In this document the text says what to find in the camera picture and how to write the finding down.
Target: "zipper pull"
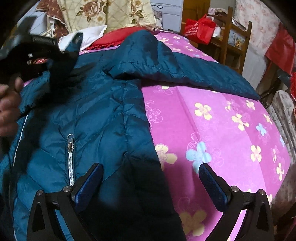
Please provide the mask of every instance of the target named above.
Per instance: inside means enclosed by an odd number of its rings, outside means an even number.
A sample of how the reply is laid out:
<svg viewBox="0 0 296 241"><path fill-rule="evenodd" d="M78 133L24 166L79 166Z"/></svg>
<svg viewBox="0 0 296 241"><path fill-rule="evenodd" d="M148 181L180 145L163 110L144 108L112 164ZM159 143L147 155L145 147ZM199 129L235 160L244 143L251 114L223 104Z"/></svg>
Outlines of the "zipper pull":
<svg viewBox="0 0 296 241"><path fill-rule="evenodd" d="M74 140L74 135L69 134L68 135L68 153L73 152L73 149L74 149L73 140Z"/></svg>

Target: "blue puffer jacket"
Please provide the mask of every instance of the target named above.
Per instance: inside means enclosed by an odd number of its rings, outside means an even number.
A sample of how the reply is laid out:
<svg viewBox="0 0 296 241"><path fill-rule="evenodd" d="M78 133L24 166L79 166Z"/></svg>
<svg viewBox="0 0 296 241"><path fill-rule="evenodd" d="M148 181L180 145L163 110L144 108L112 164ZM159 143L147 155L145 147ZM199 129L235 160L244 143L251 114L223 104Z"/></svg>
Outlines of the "blue puffer jacket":
<svg viewBox="0 0 296 241"><path fill-rule="evenodd" d="M142 79L258 99L231 69L172 53L147 31L130 35L116 50L81 55L70 77L54 88L45 72L24 88L19 131L0 162L1 225L12 239L26 240L37 190L60 191L98 162L103 182L81 213L98 240L186 240L149 131Z"/></svg>

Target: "jacket sleeve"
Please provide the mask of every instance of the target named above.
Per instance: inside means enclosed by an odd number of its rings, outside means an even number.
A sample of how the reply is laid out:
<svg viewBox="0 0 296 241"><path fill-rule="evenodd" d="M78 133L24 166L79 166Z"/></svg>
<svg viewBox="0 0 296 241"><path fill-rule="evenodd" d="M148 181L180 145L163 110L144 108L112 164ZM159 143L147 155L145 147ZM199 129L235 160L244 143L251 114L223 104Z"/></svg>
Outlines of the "jacket sleeve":
<svg viewBox="0 0 296 241"><path fill-rule="evenodd" d="M172 52L146 30L128 36L103 70L114 79L166 81L259 99L253 87L234 70Z"/></svg>

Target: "red pillow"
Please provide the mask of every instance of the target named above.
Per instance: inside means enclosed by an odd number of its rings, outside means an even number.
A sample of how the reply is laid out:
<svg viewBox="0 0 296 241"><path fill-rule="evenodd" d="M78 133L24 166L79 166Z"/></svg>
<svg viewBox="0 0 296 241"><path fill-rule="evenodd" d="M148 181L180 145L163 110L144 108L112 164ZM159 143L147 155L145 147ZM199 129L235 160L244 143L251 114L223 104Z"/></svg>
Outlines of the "red pillow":
<svg viewBox="0 0 296 241"><path fill-rule="evenodd" d="M120 45L127 36L142 29L145 28L127 27L113 30L109 33L104 34L102 38L99 38L98 40L93 42L93 44L87 47L85 50L96 50Z"/></svg>

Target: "blue gripper pad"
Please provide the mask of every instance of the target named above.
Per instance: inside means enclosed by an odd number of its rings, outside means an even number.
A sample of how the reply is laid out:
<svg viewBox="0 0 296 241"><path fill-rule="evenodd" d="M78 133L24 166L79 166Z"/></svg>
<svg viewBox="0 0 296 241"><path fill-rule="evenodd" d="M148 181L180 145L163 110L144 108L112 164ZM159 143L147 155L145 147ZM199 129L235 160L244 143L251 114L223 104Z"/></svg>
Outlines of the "blue gripper pad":
<svg viewBox="0 0 296 241"><path fill-rule="evenodd" d="M229 185L223 178L218 177L207 163L200 166L198 175L216 209L225 212L231 198Z"/></svg>
<svg viewBox="0 0 296 241"><path fill-rule="evenodd" d="M84 176L76 181L71 198L75 203L75 211L77 213L86 209L94 192L101 185L102 179L103 166L95 163Z"/></svg>

